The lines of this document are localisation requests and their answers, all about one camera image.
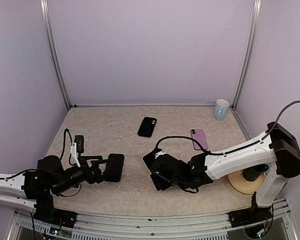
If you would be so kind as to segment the white-edged phone screen up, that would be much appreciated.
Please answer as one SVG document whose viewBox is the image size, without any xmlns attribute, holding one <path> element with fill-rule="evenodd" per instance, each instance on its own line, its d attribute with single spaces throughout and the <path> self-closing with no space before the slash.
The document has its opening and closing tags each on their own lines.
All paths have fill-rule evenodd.
<svg viewBox="0 0 300 240">
<path fill-rule="evenodd" d="M 146 165 L 147 169 L 150 173 L 152 173 L 152 165 L 155 161 L 155 154 L 151 151 L 142 158 L 144 164 Z"/>
</svg>

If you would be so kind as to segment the purple phone back up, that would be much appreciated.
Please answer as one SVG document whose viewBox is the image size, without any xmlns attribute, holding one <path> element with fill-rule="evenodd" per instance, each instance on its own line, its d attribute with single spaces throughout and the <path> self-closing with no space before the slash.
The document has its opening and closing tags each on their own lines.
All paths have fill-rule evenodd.
<svg viewBox="0 0 300 240">
<path fill-rule="evenodd" d="M 203 147 L 203 149 L 208 149 L 208 144 L 203 129 L 191 129 L 190 134 L 191 138 L 196 140 Z"/>
</svg>

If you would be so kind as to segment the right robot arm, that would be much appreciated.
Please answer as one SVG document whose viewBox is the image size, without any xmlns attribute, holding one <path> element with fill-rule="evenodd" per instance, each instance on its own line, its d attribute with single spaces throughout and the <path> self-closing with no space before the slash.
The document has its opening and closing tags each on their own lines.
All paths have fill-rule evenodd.
<svg viewBox="0 0 300 240">
<path fill-rule="evenodd" d="M 300 175 L 300 148 L 297 139 L 277 122 L 270 122 L 259 136 L 225 150 L 203 150 L 190 161 L 179 160 L 155 146 L 142 158 L 158 191 L 176 187 L 196 194 L 199 187 L 251 167 L 268 165 L 269 173 L 255 193 L 255 203 L 246 218 L 256 222 L 289 179 Z"/>
</svg>

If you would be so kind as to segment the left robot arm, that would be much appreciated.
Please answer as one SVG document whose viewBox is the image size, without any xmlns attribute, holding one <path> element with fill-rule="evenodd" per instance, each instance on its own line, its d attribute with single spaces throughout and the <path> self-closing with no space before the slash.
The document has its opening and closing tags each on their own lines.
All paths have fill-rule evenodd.
<svg viewBox="0 0 300 240">
<path fill-rule="evenodd" d="M 80 156 L 77 164 L 65 169 L 59 157 L 49 155 L 38 160 L 35 169 L 12 175 L 0 174 L 0 205 L 29 210 L 53 223 L 60 218 L 61 209 L 54 206 L 54 197 L 66 197 L 71 189 L 82 185 L 121 180 L 124 156 L 110 154 Z"/>
</svg>

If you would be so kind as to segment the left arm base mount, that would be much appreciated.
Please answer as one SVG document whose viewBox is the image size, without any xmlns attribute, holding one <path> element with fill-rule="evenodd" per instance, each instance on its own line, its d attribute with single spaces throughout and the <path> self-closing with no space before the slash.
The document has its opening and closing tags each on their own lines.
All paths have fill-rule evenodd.
<svg viewBox="0 0 300 240">
<path fill-rule="evenodd" d="M 34 207 L 34 219 L 60 227 L 74 228 L 78 214 L 74 211 L 55 208 L 54 199 L 50 194 L 37 198 Z"/>
</svg>

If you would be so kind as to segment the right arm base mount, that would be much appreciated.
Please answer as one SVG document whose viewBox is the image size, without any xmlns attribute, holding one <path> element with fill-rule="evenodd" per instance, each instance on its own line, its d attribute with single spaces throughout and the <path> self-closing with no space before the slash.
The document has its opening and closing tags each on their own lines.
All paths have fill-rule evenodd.
<svg viewBox="0 0 300 240">
<path fill-rule="evenodd" d="M 228 213 L 232 228 L 250 225 L 272 219 L 274 216 L 272 207 L 259 207 L 256 201 L 256 192 L 251 197 L 251 206 L 248 208 L 233 210 Z"/>
</svg>

